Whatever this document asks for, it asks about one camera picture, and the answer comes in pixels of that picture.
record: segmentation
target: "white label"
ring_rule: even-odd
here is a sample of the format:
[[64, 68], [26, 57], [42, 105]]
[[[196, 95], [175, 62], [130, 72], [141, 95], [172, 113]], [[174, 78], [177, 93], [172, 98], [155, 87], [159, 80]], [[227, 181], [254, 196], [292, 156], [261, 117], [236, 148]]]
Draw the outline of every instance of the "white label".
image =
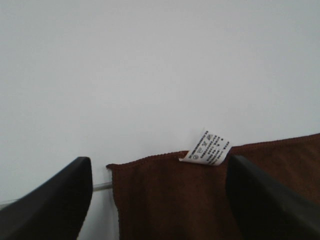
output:
[[193, 150], [190, 150], [182, 162], [190, 162], [206, 165], [220, 165], [226, 158], [232, 145], [224, 137], [204, 131]]

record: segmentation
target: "black plastic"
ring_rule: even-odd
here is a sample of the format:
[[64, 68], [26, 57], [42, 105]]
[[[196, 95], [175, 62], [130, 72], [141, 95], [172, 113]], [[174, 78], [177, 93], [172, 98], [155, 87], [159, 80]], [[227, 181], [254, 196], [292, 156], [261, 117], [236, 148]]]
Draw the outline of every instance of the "black plastic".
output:
[[320, 207], [243, 156], [229, 160], [226, 194], [246, 240], [320, 240]]
[[43, 185], [0, 211], [0, 240], [76, 239], [92, 192], [90, 158], [78, 157]]

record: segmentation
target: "metal rod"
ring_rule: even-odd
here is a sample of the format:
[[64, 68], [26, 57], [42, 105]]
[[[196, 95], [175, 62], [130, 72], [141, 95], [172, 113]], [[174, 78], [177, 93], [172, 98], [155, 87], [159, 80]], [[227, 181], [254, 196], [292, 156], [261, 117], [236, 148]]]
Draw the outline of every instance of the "metal rod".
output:
[[[105, 189], [112, 189], [112, 182], [111, 181], [93, 185], [93, 192], [97, 192], [97, 191], [101, 191], [101, 190], [105, 190]], [[0, 210], [10, 204], [13, 204], [14, 202], [16, 202], [18, 200], [19, 199], [13, 199], [13, 200], [9, 200], [9, 201], [0, 202]]]

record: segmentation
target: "white wall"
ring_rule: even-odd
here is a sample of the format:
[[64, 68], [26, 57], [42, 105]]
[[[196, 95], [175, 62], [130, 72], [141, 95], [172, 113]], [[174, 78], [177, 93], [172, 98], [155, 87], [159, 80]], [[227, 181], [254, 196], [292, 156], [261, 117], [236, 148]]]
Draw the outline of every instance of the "white wall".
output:
[[[77, 156], [188, 149], [203, 127], [246, 144], [320, 132], [320, 2], [0, 2], [0, 202]], [[110, 190], [80, 239], [117, 239]]]

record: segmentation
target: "brown towel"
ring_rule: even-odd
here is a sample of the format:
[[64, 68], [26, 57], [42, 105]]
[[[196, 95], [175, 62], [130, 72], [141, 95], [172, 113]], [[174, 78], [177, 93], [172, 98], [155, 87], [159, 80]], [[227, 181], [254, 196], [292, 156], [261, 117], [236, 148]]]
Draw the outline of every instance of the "brown towel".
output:
[[233, 147], [220, 166], [180, 162], [187, 151], [110, 164], [121, 240], [242, 239], [225, 193], [228, 157], [242, 155], [320, 204], [320, 133]]

